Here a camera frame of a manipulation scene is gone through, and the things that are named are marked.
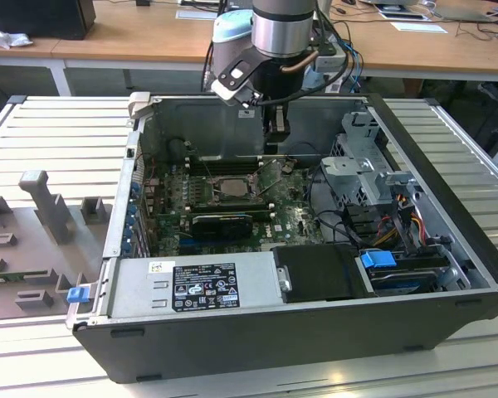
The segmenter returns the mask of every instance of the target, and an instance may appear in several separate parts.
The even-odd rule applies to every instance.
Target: aluminum profile table
[[[25,104],[32,102],[30,106],[41,106],[35,103],[42,101],[48,102],[48,106],[52,102],[55,107],[61,106],[55,103],[64,104],[58,102],[62,100],[68,103],[82,101],[83,104],[77,102],[74,106],[97,114],[100,105],[112,99],[30,98]],[[123,105],[125,99],[117,101]],[[439,107],[410,100],[389,100],[388,105],[498,247],[498,167]],[[0,128],[16,128],[10,122],[19,123],[20,116],[12,112],[12,108],[20,107],[7,106],[1,114]],[[55,117],[56,108],[52,109],[48,116],[53,114]],[[127,118],[115,118],[118,122],[115,119],[103,123],[114,123],[110,129],[119,131],[126,126]],[[87,128],[93,126],[81,127],[84,131]],[[98,150],[103,153],[107,148],[114,147],[99,147]],[[389,149],[397,162],[403,164],[394,149]],[[98,154],[90,160],[99,158],[103,155]],[[228,352],[223,355],[227,360]],[[107,378],[65,328],[64,317],[23,319],[0,325],[0,396],[97,395],[159,398],[498,397],[498,318],[467,325],[430,352],[128,386],[116,385]]]
[[[50,193],[67,205],[84,197],[112,204],[129,131],[126,97],[27,97],[0,113],[0,196],[10,207],[33,206],[18,181],[46,170]]]

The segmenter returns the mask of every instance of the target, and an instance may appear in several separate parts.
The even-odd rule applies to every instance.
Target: white paper
[[[9,50],[11,47],[29,46],[33,41],[24,33],[0,32],[0,47]]]
[[[439,25],[431,23],[391,22],[391,25],[401,32],[448,33]]]
[[[200,20],[205,20],[205,21],[214,21],[217,18],[217,14],[215,12],[206,12],[206,11],[178,10],[175,13],[175,18],[177,18],[177,19],[200,19]]]

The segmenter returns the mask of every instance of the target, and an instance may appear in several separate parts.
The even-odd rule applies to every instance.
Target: blue cable
[[[361,71],[360,64],[359,64],[359,57],[358,57],[358,53],[356,52],[356,50],[352,46],[348,45],[344,41],[343,41],[343,44],[352,53],[352,56],[354,57],[354,61],[356,62],[356,77],[354,77],[353,84],[350,87],[350,92],[352,93],[354,91],[354,87],[359,82],[359,73]]]

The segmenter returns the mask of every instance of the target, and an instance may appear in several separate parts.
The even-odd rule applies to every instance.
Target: motherboard
[[[146,181],[152,254],[207,255],[323,243],[296,161],[161,164]]]

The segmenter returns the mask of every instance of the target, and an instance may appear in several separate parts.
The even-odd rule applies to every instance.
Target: copper pipe
[[[304,60],[299,62],[298,64],[295,64],[293,66],[281,66],[281,72],[282,73],[298,72],[299,70],[303,69],[304,67],[308,66],[313,61],[315,61],[315,58],[317,58],[318,56],[319,56],[319,52],[314,51],[309,56],[307,56]]]

